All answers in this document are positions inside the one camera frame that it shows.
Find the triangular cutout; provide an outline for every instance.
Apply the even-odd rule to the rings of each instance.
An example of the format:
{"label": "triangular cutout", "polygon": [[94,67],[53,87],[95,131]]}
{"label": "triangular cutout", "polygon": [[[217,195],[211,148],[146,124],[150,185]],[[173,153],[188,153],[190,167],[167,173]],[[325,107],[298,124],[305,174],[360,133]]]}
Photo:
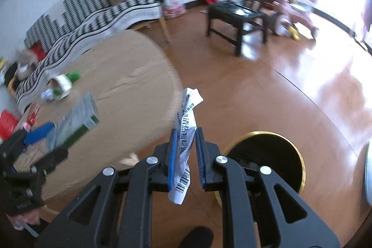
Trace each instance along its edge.
{"label": "triangular cutout", "polygon": [[83,225],[88,225],[92,217],[101,187],[96,187],[81,203],[71,212],[69,218]]}
{"label": "triangular cutout", "polygon": [[285,221],[290,224],[295,221],[306,218],[306,211],[289,195],[285,189],[276,184],[274,186],[276,196],[278,197],[280,206],[283,210]]}

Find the yellow toy part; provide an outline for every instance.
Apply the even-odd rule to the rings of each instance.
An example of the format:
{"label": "yellow toy part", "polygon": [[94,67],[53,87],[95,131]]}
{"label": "yellow toy part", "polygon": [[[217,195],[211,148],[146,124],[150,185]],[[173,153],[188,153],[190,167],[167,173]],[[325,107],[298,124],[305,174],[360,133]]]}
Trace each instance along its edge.
{"label": "yellow toy part", "polygon": [[300,40],[300,37],[298,35],[298,31],[294,27],[289,26],[288,31],[291,33],[291,37],[292,37],[293,40],[295,40],[295,41]]}

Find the black wooden chair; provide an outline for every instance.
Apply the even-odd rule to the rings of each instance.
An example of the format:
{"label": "black wooden chair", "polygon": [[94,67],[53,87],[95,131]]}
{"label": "black wooden chair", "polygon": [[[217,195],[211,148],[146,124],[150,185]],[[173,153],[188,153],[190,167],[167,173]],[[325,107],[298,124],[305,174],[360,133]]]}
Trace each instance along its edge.
{"label": "black wooden chair", "polygon": [[[251,0],[252,3],[260,2],[260,0]],[[256,23],[256,19],[262,20],[262,25]],[[231,24],[233,27],[237,28],[237,38],[233,40],[221,32],[213,29],[211,27],[212,20],[219,19],[225,23]],[[235,3],[233,0],[227,0],[226,2],[217,2],[208,7],[208,28],[207,36],[211,35],[211,32],[216,33],[222,38],[226,39],[233,45],[235,45],[235,56],[241,55],[241,43],[242,37],[246,34],[250,34],[255,31],[263,32],[262,42],[267,42],[267,15],[264,12],[254,11],[242,4]],[[244,30],[244,24],[249,23],[252,25],[250,30]]]}

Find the crumpled white wrapper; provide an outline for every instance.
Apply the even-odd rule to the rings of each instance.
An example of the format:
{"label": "crumpled white wrapper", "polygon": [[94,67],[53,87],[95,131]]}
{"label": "crumpled white wrapper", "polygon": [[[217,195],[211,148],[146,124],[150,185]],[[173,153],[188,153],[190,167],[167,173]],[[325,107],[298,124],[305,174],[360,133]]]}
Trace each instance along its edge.
{"label": "crumpled white wrapper", "polygon": [[182,204],[190,186],[190,168],[187,160],[196,132],[196,121],[193,108],[203,101],[197,89],[185,88],[182,93],[182,105],[176,118],[175,128],[178,133],[178,154],[176,162],[174,187],[168,193],[168,199],[175,204]]}

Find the table leg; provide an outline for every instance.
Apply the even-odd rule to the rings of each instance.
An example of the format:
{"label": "table leg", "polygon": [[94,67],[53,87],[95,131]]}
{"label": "table leg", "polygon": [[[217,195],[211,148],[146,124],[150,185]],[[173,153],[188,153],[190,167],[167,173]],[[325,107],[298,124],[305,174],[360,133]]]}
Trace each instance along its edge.
{"label": "table leg", "polygon": [[262,42],[263,43],[266,43],[267,42],[267,27],[268,27],[268,22],[269,22],[269,19],[267,18],[267,16],[264,16],[262,17],[262,25],[263,25],[263,37],[262,37]]}
{"label": "table leg", "polygon": [[236,37],[236,44],[235,44],[235,56],[240,57],[241,55],[241,41],[242,41],[242,35],[243,35],[243,27],[244,23],[242,23],[238,27],[238,33]]}
{"label": "table leg", "polygon": [[207,37],[211,36],[211,25],[212,25],[212,18],[211,16],[208,14],[208,27],[207,27]]}

